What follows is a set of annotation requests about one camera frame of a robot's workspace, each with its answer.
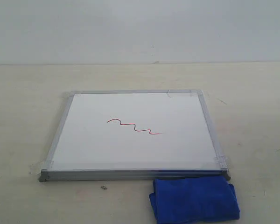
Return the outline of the white board with metal frame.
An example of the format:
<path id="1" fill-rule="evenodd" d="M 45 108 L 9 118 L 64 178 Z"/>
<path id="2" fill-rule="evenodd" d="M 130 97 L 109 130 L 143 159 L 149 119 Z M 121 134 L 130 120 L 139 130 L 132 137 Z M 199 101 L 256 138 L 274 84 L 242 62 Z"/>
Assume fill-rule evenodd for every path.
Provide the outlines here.
<path id="1" fill-rule="evenodd" d="M 230 179 L 201 90 L 72 91 L 39 181 L 211 175 Z"/>

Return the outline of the blue microfibre cloth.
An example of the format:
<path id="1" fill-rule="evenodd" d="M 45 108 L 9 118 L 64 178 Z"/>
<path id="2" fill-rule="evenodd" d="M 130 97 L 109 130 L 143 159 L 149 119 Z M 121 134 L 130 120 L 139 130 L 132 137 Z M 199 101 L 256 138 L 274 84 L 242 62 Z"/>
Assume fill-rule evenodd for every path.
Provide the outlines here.
<path id="1" fill-rule="evenodd" d="M 153 181 L 149 200 L 159 224 L 238 220 L 235 188 L 223 176 Z"/>

